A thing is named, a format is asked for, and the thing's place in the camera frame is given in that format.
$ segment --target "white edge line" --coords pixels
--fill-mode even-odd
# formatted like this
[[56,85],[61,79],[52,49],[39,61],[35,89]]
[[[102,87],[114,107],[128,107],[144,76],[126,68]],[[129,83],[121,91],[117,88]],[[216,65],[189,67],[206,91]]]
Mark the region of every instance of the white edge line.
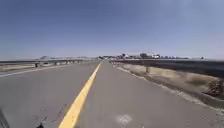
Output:
[[28,72],[35,72],[35,71],[40,71],[40,70],[45,70],[45,69],[51,69],[51,68],[60,68],[60,67],[65,67],[65,66],[69,66],[69,65],[53,66],[53,67],[47,67],[47,68],[41,68],[41,69],[34,69],[34,70],[31,69],[31,70],[23,71],[23,72],[15,72],[15,73],[10,73],[10,74],[4,74],[4,75],[0,75],[0,78],[1,77],[6,77],[6,76],[17,75],[17,74],[28,73]]

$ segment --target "blue sky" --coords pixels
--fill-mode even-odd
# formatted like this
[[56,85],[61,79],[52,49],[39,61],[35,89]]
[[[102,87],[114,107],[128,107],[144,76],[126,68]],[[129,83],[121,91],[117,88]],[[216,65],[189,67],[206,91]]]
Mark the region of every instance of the blue sky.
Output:
[[223,0],[0,0],[0,60],[223,49]]

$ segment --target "road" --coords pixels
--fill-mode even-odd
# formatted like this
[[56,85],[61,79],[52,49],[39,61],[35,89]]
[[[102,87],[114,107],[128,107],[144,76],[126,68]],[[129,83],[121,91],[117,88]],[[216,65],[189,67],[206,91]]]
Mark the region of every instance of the road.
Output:
[[57,128],[68,111],[76,128],[223,128],[223,116],[103,61],[0,76],[0,108],[10,128]]

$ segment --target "guardrail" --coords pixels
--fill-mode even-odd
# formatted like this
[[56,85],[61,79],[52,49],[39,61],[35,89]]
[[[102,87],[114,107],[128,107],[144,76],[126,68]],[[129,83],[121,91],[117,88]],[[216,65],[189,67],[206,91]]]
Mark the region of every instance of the guardrail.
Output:
[[193,72],[224,78],[224,61],[218,61],[218,60],[142,59],[142,60],[110,60],[110,62],[180,70],[185,72]]
[[0,66],[3,65],[21,65],[21,64],[35,64],[35,67],[40,67],[41,64],[49,63],[57,65],[58,63],[75,63],[85,61],[83,59],[55,59],[55,60],[12,60],[12,61],[0,61]]

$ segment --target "lane marking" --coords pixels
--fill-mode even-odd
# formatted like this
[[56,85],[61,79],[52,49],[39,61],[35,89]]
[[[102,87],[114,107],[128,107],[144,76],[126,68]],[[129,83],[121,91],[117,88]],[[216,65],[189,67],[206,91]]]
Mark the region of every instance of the lane marking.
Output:
[[22,71],[22,72],[15,72],[15,73],[10,73],[10,74],[4,74],[4,75],[0,75],[0,78],[1,77],[6,77],[6,76],[17,75],[17,74],[28,73],[28,72],[35,72],[35,71],[40,71],[40,70],[45,70],[45,69],[65,67],[65,66],[69,66],[69,65],[53,66],[53,67],[47,67],[47,68],[41,68],[41,69],[34,69],[34,70],[28,70],[28,71]]
[[67,114],[65,115],[64,119],[62,120],[59,128],[74,128],[74,126],[76,125],[79,114],[83,107],[83,104],[86,100],[86,97],[88,95],[90,87],[93,84],[96,73],[99,70],[101,63],[97,66],[97,68],[95,69],[93,74],[89,77],[89,80],[86,82],[85,86],[82,88],[81,92],[79,93],[77,98],[72,103]]

